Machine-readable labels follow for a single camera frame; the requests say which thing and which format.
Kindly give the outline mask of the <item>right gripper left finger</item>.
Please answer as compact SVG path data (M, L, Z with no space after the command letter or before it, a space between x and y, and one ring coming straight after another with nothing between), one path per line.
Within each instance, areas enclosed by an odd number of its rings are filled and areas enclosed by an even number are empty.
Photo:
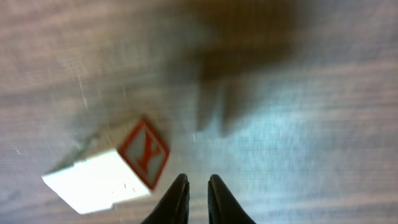
M186 174L179 174L142 224L187 224L190 185Z

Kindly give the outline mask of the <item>white block red side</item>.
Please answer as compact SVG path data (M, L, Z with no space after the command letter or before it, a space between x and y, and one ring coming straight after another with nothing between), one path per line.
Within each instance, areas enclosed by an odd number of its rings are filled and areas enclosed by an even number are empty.
M79 214L109 210L149 197L169 152L148 121L134 119L98 132L42 180Z

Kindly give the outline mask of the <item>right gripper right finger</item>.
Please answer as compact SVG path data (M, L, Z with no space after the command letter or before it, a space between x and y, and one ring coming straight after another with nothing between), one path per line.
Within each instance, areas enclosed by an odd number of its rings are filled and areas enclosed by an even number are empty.
M255 224L217 174L208 181L208 218L210 224Z

